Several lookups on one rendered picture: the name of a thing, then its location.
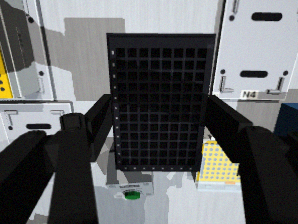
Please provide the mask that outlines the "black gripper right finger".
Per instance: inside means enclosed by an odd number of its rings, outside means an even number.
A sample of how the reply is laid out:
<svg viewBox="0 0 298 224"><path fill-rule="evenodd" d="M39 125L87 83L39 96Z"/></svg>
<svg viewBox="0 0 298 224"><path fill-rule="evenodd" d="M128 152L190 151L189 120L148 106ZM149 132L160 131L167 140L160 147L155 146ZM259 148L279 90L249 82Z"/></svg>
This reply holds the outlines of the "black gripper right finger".
<svg viewBox="0 0 298 224"><path fill-rule="evenodd" d="M298 131L277 136L216 95L208 97L205 126L239 163L245 223L298 224Z"/></svg>

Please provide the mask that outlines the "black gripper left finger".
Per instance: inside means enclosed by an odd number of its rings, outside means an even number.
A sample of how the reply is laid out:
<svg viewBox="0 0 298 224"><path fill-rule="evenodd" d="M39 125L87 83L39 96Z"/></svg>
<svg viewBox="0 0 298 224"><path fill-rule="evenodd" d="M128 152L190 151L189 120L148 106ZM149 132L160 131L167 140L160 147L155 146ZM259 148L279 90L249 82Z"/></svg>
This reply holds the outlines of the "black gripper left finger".
<svg viewBox="0 0 298 224"><path fill-rule="evenodd" d="M113 125L111 95L59 121L55 134L28 131L0 152L0 224L26 224L54 172L47 224L99 224L91 163Z"/></svg>

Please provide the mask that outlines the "black assay plate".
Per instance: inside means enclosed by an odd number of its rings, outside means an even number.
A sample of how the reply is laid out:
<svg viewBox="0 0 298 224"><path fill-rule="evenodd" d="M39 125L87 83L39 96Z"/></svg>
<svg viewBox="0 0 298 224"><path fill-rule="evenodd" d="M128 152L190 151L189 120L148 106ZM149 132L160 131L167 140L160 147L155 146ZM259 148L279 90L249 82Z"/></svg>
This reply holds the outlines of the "black assay plate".
<svg viewBox="0 0 298 224"><path fill-rule="evenodd" d="M116 170L199 172L216 33L106 38Z"/></svg>

